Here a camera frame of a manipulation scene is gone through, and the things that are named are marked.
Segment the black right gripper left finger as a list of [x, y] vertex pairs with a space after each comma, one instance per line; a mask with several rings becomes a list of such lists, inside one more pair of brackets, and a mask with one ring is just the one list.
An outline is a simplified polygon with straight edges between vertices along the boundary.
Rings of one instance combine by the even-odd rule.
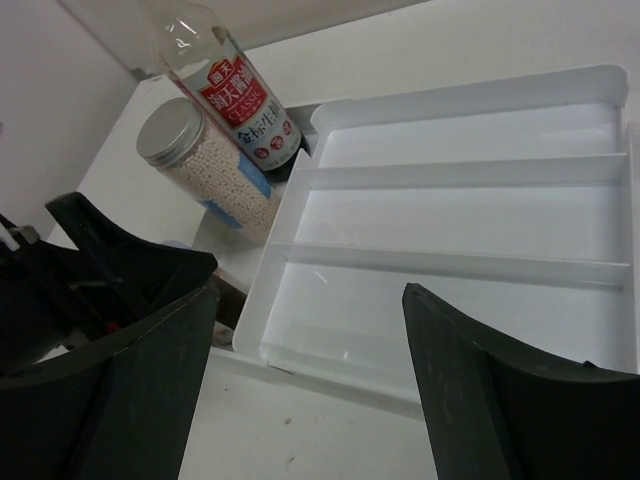
[[4, 479], [175, 479], [218, 299], [201, 288], [1, 381]]

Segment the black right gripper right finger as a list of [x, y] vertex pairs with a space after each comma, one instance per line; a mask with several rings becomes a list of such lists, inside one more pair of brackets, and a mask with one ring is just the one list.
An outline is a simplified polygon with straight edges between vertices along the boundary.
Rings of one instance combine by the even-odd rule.
[[545, 352], [423, 286], [406, 333], [441, 479], [635, 479], [639, 378]]

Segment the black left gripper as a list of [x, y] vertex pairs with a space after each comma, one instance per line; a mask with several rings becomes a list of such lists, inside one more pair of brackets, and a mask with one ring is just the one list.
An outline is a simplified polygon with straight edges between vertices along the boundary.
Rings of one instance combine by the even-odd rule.
[[204, 286], [209, 254], [140, 239], [83, 194], [46, 209], [78, 250], [1, 218], [1, 373], [15, 375], [61, 344], [69, 349], [142, 320]]

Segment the white peppercorn jar silver lid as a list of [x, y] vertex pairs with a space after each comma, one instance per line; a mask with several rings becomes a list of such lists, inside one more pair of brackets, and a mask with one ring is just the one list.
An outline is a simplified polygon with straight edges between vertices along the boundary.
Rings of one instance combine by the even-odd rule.
[[154, 110], [136, 150], [224, 225], [257, 243], [267, 241], [280, 196], [188, 99], [174, 98]]

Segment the dark soy sauce bottle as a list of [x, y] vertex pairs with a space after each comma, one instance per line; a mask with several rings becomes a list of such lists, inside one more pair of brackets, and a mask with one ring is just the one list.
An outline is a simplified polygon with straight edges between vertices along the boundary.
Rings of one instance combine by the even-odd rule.
[[287, 181], [307, 140], [214, 11], [141, 1], [158, 68], [273, 183]]

